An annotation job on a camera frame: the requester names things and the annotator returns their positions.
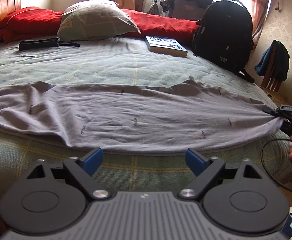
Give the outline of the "red duvet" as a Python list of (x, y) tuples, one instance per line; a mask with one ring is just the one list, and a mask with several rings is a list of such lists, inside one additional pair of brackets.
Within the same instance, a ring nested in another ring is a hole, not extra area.
[[(128, 33), (127, 37), (144, 38), (162, 36), (174, 38), (182, 45), (190, 45), (198, 28), (197, 21), (180, 20), (145, 12), (124, 9), (134, 20), (141, 33)], [(0, 20), (0, 43), (30, 38), (56, 36), (61, 24), (62, 12), (26, 7), (15, 10)]]

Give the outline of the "black folded umbrella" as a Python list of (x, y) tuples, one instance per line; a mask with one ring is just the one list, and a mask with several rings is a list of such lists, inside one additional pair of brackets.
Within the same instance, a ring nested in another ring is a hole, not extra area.
[(19, 43), (19, 51), (41, 48), (56, 48), (60, 46), (80, 47), (81, 44), (62, 41), (59, 37), (53, 37), (44, 40), (24, 40)]

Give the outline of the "white blue paperback book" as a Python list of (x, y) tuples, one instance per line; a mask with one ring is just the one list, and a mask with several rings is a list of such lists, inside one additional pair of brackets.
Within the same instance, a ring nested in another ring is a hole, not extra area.
[(188, 50), (172, 38), (146, 36), (145, 42), (149, 51), (165, 55), (187, 57)]

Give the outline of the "grey sweatpants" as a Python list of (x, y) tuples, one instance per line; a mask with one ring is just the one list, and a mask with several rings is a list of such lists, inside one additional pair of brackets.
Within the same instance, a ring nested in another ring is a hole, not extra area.
[(78, 150), (212, 152), (276, 133), (264, 103), (193, 79), (171, 87), (38, 81), (0, 87), (0, 130)]

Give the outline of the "wooden chair with clothes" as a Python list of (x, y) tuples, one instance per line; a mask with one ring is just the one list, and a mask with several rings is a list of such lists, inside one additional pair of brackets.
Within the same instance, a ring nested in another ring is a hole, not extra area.
[(273, 40), (254, 70), (263, 77), (261, 87), (278, 92), (281, 84), (287, 80), (289, 68), (290, 55), (286, 47), (280, 41)]

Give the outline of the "cardboard box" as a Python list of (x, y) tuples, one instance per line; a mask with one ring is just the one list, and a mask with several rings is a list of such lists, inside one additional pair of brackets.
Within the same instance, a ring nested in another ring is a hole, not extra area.
[(143, 11), (146, 0), (110, 0), (118, 4), (120, 9), (130, 9), (135, 11)]

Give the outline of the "black backpack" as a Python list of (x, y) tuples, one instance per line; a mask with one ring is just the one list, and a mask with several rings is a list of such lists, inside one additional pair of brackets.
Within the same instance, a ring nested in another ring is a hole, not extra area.
[(214, 2), (196, 24), (199, 28), (191, 45), (194, 55), (254, 83), (245, 70), (253, 49), (253, 23), (243, 3), (239, 0)]

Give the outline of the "grey-green plaid pillow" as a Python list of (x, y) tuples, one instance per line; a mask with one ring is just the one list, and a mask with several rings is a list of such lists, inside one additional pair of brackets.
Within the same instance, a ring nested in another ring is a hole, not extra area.
[(103, 40), (140, 33), (133, 19), (108, 0), (89, 0), (65, 9), (57, 37), (63, 41)]

